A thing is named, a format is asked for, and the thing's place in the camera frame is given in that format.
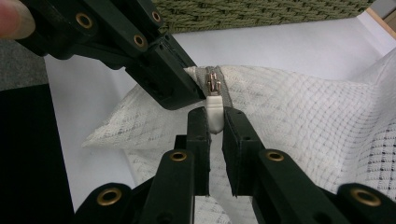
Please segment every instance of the green woven fabric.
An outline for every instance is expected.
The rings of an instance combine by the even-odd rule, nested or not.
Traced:
[[[356,17],[374,0],[153,0],[164,30],[183,33]]]

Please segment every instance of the metal zipper slider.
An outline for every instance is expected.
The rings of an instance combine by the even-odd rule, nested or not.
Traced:
[[[221,82],[218,80],[218,75],[215,72],[211,72],[207,75],[206,85],[210,96],[220,95]]]

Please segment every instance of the white zipper tab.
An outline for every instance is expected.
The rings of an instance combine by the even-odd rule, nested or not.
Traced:
[[[222,102],[220,87],[221,82],[215,72],[208,73],[206,77],[208,95],[206,97],[206,114],[209,131],[220,133],[224,128],[224,106]]]

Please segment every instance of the black plastic arm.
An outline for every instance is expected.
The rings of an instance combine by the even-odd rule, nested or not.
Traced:
[[[205,99],[183,68],[195,66],[168,33],[148,0],[22,0],[36,29],[19,43],[39,56],[81,55],[127,73],[162,107],[179,109]]]

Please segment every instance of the mesh bag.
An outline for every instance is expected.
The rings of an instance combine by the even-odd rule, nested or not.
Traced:
[[[171,33],[356,17],[374,0],[153,0]]]
[[[245,112],[264,145],[289,153],[316,185],[335,192],[358,182],[396,201],[396,49],[353,81],[252,66],[217,70],[231,105]],[[187,69],[199,85],[205,71]],[[202,105],[167,111],[136,86],[85,146],[124,148],[142,183],[175,136],[186,134],[187,113]],[[249,199],[232,197],[220,136],[212,137],[212,197],[197,198],[196,223],[256,223]]]

